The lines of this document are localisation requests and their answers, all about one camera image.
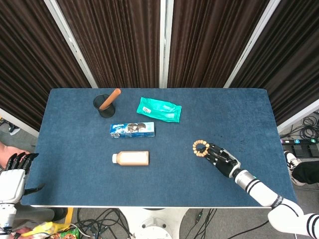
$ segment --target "blue box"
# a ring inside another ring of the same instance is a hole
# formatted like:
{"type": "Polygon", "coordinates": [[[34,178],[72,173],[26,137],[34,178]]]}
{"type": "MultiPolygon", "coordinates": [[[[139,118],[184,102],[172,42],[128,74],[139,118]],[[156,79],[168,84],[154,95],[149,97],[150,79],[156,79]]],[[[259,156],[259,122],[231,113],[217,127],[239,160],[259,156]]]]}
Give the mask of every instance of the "blue box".
{"type": "Polygon", "coordinates": [[[154,137],[154,122],[113,123],[110,134],[112,138],[154,137]]]}

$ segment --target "orange sausage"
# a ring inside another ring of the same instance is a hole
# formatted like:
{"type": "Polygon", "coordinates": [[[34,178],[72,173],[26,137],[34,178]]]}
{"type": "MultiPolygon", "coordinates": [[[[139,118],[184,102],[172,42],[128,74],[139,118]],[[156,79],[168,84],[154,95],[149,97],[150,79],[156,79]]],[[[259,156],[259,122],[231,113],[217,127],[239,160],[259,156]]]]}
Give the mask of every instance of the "orange sausage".
{"type": "Polygon", "coordinates": [[[121,90],[119,88],[116,88],[111,95],[101,104],[99,107],[100,110],[106,109],[115,99],[119,94],[121,93],[121,90]]]}

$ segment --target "label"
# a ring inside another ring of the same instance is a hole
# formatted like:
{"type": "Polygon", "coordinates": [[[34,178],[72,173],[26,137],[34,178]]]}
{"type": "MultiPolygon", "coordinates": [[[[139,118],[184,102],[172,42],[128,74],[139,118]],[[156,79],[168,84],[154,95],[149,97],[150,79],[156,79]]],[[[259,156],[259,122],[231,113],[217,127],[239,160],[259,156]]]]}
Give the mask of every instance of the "label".
{"type": "Polygon", "coordinates": [[[148,113],[150,114],[152,111],[149,109],[149,108],[146,108],[145,106],[143,106],[143,109],[142,109],[145,113],[148,113]]]}

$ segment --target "robotic hand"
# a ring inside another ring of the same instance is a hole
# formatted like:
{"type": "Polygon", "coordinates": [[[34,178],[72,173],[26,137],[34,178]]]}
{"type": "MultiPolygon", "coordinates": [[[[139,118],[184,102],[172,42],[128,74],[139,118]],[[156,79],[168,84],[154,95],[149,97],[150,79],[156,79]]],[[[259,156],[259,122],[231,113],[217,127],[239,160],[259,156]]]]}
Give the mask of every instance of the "robotic hand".
{"type": "Polygon", "coordinates": [[[234,178],[235,183],[244,189],[263,207],[271,207],[268,213],[270,224],[283,233],[293,233],[319,239],[319,215],[306,214],[294,202],[278,195],[247,170],[240,168],[240,162],[227,150],[204,140],[193,144],[194,154],[206,158],[224,176],[234,178]]]}
{"type": "Polygon", "coordinates": [[[44,184],[37,188],[24,189],[31,163],[38,153],[25,154],[24,152],[10,157],[0,174],[0,239],[7,239],[12,233],[13,220],[16,214],[14,205],[23,195],[39,191],[44,184]]]}

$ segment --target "black shoe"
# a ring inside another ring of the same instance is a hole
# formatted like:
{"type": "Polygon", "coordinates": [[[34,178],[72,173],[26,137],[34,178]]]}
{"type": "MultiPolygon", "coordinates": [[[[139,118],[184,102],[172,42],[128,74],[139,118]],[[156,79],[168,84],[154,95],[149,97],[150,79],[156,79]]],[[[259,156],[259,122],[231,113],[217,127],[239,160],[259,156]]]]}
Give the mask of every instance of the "black shoe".
{"type": "Polygon", "coordinates": [[[68,213],[67,208],[50,208],[50,209],[54,211],[54,217],[52,219],[53,222],[65,218],[68,213]]]}

